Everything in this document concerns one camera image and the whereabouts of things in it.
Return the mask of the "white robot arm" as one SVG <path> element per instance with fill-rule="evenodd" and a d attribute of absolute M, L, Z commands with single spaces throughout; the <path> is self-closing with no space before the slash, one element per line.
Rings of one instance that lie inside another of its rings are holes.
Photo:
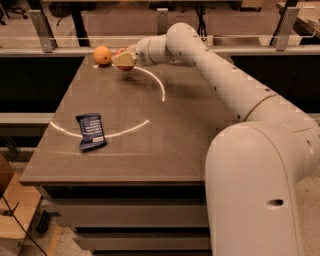
<path fill-rule="evenodd" d="M 213 256 L 304 256 L 296 185 L 320 163 L 317 122 L 210 51 L 185 23 L 120 50 L 112 62 L 188 64 L 235 114 L 206 157 Z"/>

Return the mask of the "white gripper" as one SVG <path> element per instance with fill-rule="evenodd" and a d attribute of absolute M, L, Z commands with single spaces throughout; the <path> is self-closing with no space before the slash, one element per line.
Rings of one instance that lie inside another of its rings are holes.
<path fill-rule="evenodd" d="M 156 64 L 157 47 L 155 46 L 155 37 L 146 37 L 137 44 L 128 46 L 126 50 L 112 57 L 112 63 L 117 67 L 133 67 L 136 64 L 136 57 L 132 52 L 136 52 L 137 60 L 140 64 L 144 66 Z"/>

